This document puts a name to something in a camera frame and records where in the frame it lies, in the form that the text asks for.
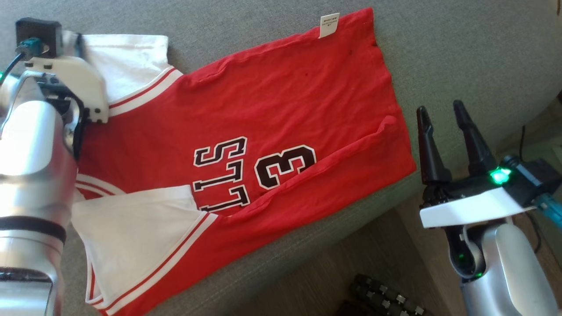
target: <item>garment tag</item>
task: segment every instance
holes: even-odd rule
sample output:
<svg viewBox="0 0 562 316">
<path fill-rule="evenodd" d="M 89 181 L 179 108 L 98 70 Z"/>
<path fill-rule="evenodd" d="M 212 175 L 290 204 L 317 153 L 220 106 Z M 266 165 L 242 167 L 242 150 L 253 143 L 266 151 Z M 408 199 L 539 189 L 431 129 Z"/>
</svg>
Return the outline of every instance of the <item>garment tag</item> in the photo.
<svg viewBox="0 0 562 316">
<path fill-rule="evenodd" d="M 328 14 L 320 18 L 320 37 L 328 36 L 338 28 L 339 13 Z"/>
</svg>

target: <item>red t-shirt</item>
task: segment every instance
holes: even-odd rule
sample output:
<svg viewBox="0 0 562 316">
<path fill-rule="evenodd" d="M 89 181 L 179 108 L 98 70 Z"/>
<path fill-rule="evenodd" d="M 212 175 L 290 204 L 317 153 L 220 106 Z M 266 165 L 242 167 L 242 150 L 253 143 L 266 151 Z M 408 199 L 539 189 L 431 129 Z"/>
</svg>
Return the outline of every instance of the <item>red t-shirt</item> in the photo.
<svg viewBox="0 0 562 316">
<path fill-rule="evenodd" d="M 206 223 L 151 286 L 131 296 L 143 279 L 91 304 L 106 314 L 143 314 L 415 170 L 372 10 L 344 16 L 334 34 L 318 36 L 315 28 L 188 75 L 171 69 L 113 105 L 107 124 L 87 127 L 78 181 L 86 198 L 188 184 L 202 214 L 197 225 Z M 93 284 L 98 272 L 90 268 Z"/>
</svg>

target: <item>gray upholstery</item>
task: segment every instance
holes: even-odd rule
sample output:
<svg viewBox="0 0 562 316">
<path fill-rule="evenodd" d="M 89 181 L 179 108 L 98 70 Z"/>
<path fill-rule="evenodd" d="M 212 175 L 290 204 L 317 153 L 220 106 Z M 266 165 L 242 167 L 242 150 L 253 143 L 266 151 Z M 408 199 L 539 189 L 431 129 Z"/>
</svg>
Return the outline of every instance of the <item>gray upholstery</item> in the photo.
<svg viewBox="0 0 562 316">
<path fill-rule="evenodd" d="M 539 113 L 562 88 L 562 17 L 556 0 L 19 0 L 0 6 L 0 66 L 13 56 L 13 22 L 60 21 L 83 33 L 164 34 L 171 64 L 193 71 L 225 55 L 301 33 L 321 15 L 364 7 L 392 74 L 417 157 L 415 109 L 426 106 L 449 166 L 466 160 L 451 111 L 462 99 L 490 145 Z M 156 315 L 218 315 L 421 188 L 414 174 L 339 213 L 298 229 L 156 308 Z M 84 304 L 84 251 L 64 253 L 65 314 Z"/>
</svg>

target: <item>green light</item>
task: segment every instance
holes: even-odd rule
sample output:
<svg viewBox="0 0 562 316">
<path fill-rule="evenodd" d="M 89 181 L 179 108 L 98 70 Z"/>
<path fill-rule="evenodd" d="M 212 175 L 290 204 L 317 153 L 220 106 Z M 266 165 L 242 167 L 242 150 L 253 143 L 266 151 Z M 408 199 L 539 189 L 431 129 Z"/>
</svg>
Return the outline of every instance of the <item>green light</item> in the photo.
<svg viewBox="0 0 562 316">
<path fill-rule="evenodd" d="M 490 176 L 492 177 L 492 180 L 496 184 L 503 184 L 503 183 L 507 182 L 509 180 L 510 174 L 511 174 L 511 170 L 503 169 L 503 168 L 498 168 L 498 169 L 490 172 Z"/>
</svg>

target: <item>red jersey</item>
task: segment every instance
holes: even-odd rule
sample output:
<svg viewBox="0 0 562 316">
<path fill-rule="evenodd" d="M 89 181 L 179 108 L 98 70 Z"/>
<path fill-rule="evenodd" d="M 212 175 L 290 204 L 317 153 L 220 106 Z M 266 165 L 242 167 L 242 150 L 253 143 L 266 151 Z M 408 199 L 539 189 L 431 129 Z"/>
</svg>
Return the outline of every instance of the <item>red jersey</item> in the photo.
<svg viewBox="0 0 562 316">
<path fill-rule="evenodd" d="M 73 214 L 90 304 L 143 314 L 415 170 L 372 10 L 318 36 L 315 28 L 188 75 L 168 69 L 112 105 L 107 124 L 87 127 L 77 187 L 86 198 L 116 195 Z M 123 251 L 152 261 L 124 266 Z"/>
</svg>

